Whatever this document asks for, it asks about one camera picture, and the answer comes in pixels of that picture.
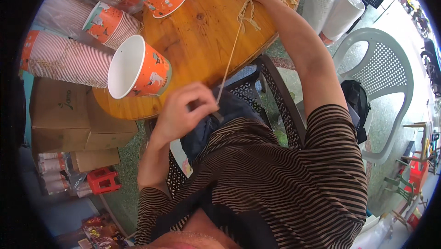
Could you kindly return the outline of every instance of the cardboard box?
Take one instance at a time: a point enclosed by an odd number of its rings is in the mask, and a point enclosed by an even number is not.
[[[71,152],[71,158],[77,172],[93,171],[120,162],[117,148]]]
[[[107,114],[90,89],[87,93],[87,113],[90,133],[85,150],[124,147],[138,132],[135,121],[123,120]]]
[[[84,150],[90,132],[86,90],[84,85],[35,78],[30,117],[36,153]]]

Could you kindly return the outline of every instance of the white plastic chair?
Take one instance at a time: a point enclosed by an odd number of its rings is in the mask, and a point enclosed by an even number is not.
[[[346,52],[356,42],[368,42],[368,49],[358,65],[343,74],[337,75],[340,83],[345,80],[360,81],[361,86],[366,91],[368,102],[384,95],[397,92],[404,93],[403,105],[395,118],[383,150],[379,153],[372,153],[364,149],[364,143],[359,145],[363,159],[372,163],[383,164],[389,157],[395,135],[412,101],[414,86],[412,69],[406,53],[391,35],[374,28],[361,28],[350,33],[335,52],[333,60],[336,71],[340,67]],[[364,125],[366,133],[369,132],[371,123],[372,111],[369,112]]]

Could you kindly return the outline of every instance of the black bag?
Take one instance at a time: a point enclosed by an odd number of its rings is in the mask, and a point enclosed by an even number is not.
[[[348,105],[350,105],[360,117],[360,121],[355,127],[358,144],[361,144],[367,140],[364,124],[370,110],[366,91],[361,87],[360,82],[358,81],[344,81],[341,83],[341,89],[343,90]]]

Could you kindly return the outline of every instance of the wooden table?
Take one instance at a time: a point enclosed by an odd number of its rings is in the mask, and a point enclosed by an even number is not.
[[[113,99],[107,89],[93,88],[99,105],[110,115],[129,120],[156,116],[167,94],[194,81],[208,87],[219,85],[227,67],[239,28],[237,15],[245,0],[185,0],[173,14],[162,19],[152,17],[144,7],[146,42],[167,58],[172,65],[168,89],[159,97],[125,97]],[[254,19],[262,28],[256,31],[245,22],[229,68],[229,76],[266,50],[278,37],[264,7],[254,2]],[[250,15],[248,7],[246,16]]]

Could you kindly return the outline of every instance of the dark pants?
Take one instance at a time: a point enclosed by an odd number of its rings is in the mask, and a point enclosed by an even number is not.
[[[213,90],[215,97],[218,95],[218,91],[218,88]],[[214,116],[207,116],[199,122],[194,130],[181,138],[182,149],[187,155],[190,166],[207,145],[210,135],[231,120],[248,117],[263,122],[259,114],[248,103],[225,90],[222,91],[220,97],[218,113],[223,116],[222,122],[219,122]]]

